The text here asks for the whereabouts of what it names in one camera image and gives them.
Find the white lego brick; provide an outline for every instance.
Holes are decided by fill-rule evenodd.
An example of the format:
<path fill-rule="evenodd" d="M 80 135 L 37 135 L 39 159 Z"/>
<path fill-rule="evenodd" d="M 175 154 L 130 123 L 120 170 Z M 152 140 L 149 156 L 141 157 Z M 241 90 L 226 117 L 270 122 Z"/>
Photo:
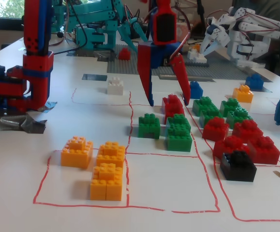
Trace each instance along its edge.
<path fill-rule="evenodd" d="M 111 95 L 123 95 L 124 83 L 120 81 L 118 77 L 114 77 L 113 80 L 107 83 L 107 94 Z"/>
<path fill-rule="evenodd" d="M 204 57 L 203 54 L 199 54 L 197 57 L 193 58 L 194 63 L 202 63 L 202 64 L 206 64 L 207 63 L 207 59 Z"/>
<path fill-rule="evenodd" d="M 112 78 L 112 84 L 119 84 L 119 82 L 120 82 L 120 78 L 119 77 L 113 77 Z"/>
<path fill-rule="evenodd" d="M 198 56 L 198 51 L 197 49 L 192 49 L 191 51 L 188 52 L 187 54 L 187 58 L 190 59 L 190 60 L 193 60 L 195 57 Z"/>

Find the tree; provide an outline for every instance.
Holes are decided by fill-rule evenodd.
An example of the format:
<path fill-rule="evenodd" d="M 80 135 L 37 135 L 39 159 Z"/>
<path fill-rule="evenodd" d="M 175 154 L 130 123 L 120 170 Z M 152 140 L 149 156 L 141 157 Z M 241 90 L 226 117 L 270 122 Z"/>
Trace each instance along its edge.
<path fill-rule="evenodd" d="M 0 17 L 21 18 L 24 15 L 25 0 L 0 0 Z"/>

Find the blue lego brick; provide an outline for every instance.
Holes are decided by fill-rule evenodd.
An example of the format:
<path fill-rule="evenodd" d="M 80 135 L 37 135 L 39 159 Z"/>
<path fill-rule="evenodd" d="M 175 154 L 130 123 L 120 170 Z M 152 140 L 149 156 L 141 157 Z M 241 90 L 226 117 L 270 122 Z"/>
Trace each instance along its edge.
<path fill-rule="evenodd" d="M 261 76 L 256 73 L 246 78 L 245 85 L 247 85 L 250 89 L 262 90 L 264 87 L 264 81 L 261 79 Z"/>
<path fill-rule="evenodd" d="M 199 83 L 196 81 L 190 82 L 191 98 L 200 99 L 203 96 L 203 89 L 200 87 Z"/>

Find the stacked lego bricks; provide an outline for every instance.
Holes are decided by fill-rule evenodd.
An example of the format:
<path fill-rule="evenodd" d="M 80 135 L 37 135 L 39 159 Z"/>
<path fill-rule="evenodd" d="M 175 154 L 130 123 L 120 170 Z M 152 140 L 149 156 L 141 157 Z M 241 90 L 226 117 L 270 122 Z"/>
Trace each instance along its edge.
<path fill-rule="evenodd" d="M 61 152 L 61 165 L 86 169 L 91 160 L 92 151 L 93 142 L 86 142 L 84 137 L 74 136 Z"/>
<path fill-rule="evenodd" d="M 92 158 L 93 142 L 74 136 L 61 152 L 61 165 L 87 169 Z M 90 200 L 121 201 L 125 147 L 117 142 L 101 145 L 90 183 Z"/>
<path fill-rule="evenodd" d="M 125 147 L 117 142 L 101 145 L 90 184 L 90 200 L 121 201 Z"/>

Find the lego brick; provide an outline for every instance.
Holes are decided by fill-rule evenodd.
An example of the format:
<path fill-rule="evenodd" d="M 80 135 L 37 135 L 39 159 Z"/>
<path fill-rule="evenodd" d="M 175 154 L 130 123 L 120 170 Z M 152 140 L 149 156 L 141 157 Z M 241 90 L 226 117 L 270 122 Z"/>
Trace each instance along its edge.
<path fill-rule="evenodd" d="M 185 115 L 183 104 L 177 95 L 173 94 L 170 94 L 168 98 L 162 99 L 162 112 L 164 113 L 164 124 L 166 124 L 168 117 L 174 117 L 174 114 Z"/>
<path fill-rule="evenodd" d="M 222 155 L 221 170 L 226 180 L 253 182 L 257 168 L 246 152 L 234 151 Z"/>
<path fill-rule="evenodd" d="M 239 102 L 251 103 L 254 94 L 248 86 L 241 85 L 240 88 L 233 90 L 232 98 L 236 98 Z"/>
<path fill-rule="evenodd" d="M 238 107 L 235 111 L 229 111 L 226 122 L 230 125 L 230 128 L 233 129 L 235 123 L 243 122 L 244 120 L 252 120 L 252 117 L 249 116 L 247 110 Z"/>
<path fill-rule="evenodd" d="M 190 82 L 191 98 L 200 99 L 203 95 L 203 89 L 200 87 L 199 83 L 196 81 Z"/>
<path fill-rule="evenodd" d="M 118 146 L 116 155 L 109 156 L 105 154 L 104 151 L 105 145 L 101 145 L 97 155 L 97 166 L 100 166 L 102 163 L 113 163 L 116 167 L 123 167 L 125 161 L 125 147 Z"/>
<path fill-rule="evenodd" d="M 84 137 L 73 137 L 61 152 L 61 166 L 86 169 L 92 157 L 93 142 Z"/>
<path fill-rule="evenodd" d="M 104 146 L 104 155 L 116 156 L 118 152 L 118 142 L 106 142 Z"/>
<path fill-rule="evenodd" d="M 251 153 L 250 157 L 254 163 L 276 165 L 280 158 L 280 151 L 275 147 L 269 137 L 250 139 L 247 143 Z"/>
<path fill-rule="evenodd" d="M 107 94 L 111 95 L 123 95 L 124 83 L 118 77 L 113 77 L 112 80 L 107 83 Z"/>
<path fill-rule="evenodd" d="M 242 123 L 235 123 L 232 135 L 242 139 L 247 143 L 249 139 L 256 139 L 263 136 L 263 132 L 258 128 L 257 123 L 253 120 L 243 120 Z"/>
<path fill-rule="evenodd" d="M 139 138 L 146 138 L 148 134 L 153 134 L 154 139 L 159 139 L 160 122 L 154 114 L 145 114 L 144 117 L 139 117 Z"/>
<path fill-rule="evenodd" d="M 118 55 L 118 59 L 120 60 L 130 60 L 130 58 L 131 58 L 131 53 L 126 47 L 123 48 Z"/>
<path fill-rule="evenodd" d="M 229 111 L 235 111 L 238 107 L 241 107 L 237 99 L 229 98 L 228 101 L 222 101 L 219 109 L 223 117 L 228 116 Z"/>
<path fill-rule="evenodd" d="M 187 58 L 190 60 L 193 60 L 197 56 L 198 56 L 198 51 L 196 49 L 191 49 L 191 51 L 189 51 L 187 54 Z"/>
<path fill-rule="evenodd" d="M 214 117 L 222 118 L 222 115 L 216 106 L 210 105 L 208 108 L 201 111 L 200 113 L 200 118 L 199 118 L 200 126 L 204 128 L 205 125 L 209 122 L 209 120 L 213 119 Z"/>
<path fill-rule="evenodd" d="M 102 163 L 100 164 L 99 179 L 100 180 L 114 180 L 115 164 Z"/>
<path fill-rule="evenodd" d="M 224 140 L 228 136 L 229 124 L 223 118 L 214 117 L 205 126 L 202 138 L 214 142 Z"/>
<path fill-rule="evenodd" d="M 166 135 L 170 128 L 174 129 L 175 126 L 181 126 L 187 130 L 189 133 L 191 131 L 191 126 L 184 115 L 175 114 L 174 117 L 169 117 L 166 123 Z"/>
<path fill-rule="evenodd" d="M 192 147 L 192 137 L 190 133 L 186 136 L 168 135 L 166 138 L 168 151 L 190 152 Z"/>
<path fill-rule="evenodd" d="M 223 153 L 231 154 L 235 150 L 245 151 L 247 154 L 250 153 L 250 149 L 246 145 L 243 145 L 243 141 L 232 135 L 226 137 L 225 140 L 219 140 L 215 143 L 213 156 L 216 156 L 221 160 Z"/>
<path fill-rule="evenodd" d="M 90 183 L 90 200 L 105 201 L 106 200 L 106 181 L 92 180 Z"/>
<path fill-rule="evenodd" d="M 201 97 L 200 100 L 193 101 L 192 111 L 199 117 L 201 111 L 207 109 L 212 104 L 212 100 L 209 97 Z"/>
<path fill-rule="evenodd" d="M 264 87 L 264 81 L 259 74 L 255 73 L 246 78 L 245 85 L 250 89 L 262 90 Z"/>
<path fill-rule="evenodd" d="M 121 201 L 122 196 L 122 177 L 116 176 L 115 180 L 106 182 L 106 200 Z"/>

